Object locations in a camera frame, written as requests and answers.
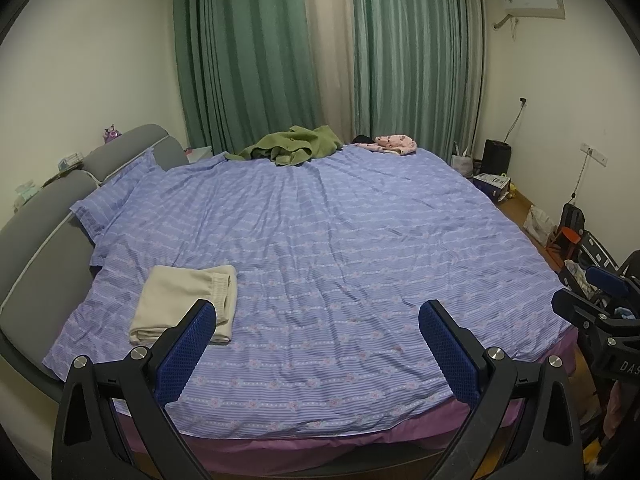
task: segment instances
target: tissue box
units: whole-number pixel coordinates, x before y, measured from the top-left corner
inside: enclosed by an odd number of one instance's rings
[[[15,192],[18,196],[14,201],[14,213],[18,211],[23,205],[25,205],[29,200],[31,200],[37,192],[39,192],[40,187],[36,186],[33,183],[33,180],[25,182],[21,184],[17,188],[15,188]]]
[[[511,179],[508,176],[481,173],[473,177],[474,186],[487,195],[492,202],[501,202],[509,192]]]

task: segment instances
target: wall outlet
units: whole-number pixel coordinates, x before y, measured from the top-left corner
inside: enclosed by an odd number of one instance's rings
[[[605,168],[607,167],[607,161],[609,159],[595,148],[592,148],[587,143],[583,142],[580,145],[580,151],[583,153],[587,153],[593,160],[595,160],[599,164],[602,164]]]

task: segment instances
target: folded beige towel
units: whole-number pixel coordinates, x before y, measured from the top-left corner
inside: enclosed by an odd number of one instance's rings
[[[178,325],[197,300],[208,300],[216,309],[216,331],[211,342],[228,343],[237,299],[238,280],[233,266],[203,270],[155,266],[142,288],[129,341],[153,344],[164,330]]]

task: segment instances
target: air conditioner pipe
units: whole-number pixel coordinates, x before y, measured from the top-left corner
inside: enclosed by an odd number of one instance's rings
[[[511,16],[510,14],[507,14],[501,22],[499,23],[494,23],[494,30],[498,30],[499,28],[501,28],[505,23],[507,23],[507,21],[509,21],[509,19],[513,18],[513,16]]]

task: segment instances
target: curtain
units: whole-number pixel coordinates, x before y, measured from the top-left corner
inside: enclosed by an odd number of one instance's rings
[[[353,0],[305,0],[322,115],[343,142],[353,140]]]
[[[353,0],[354,122],[407,134],[447,162],[474,135],[484,55],[481,0]]]
[[[239,152],[319,125],[305,0],[174,0],[174,30],[193,147]]]

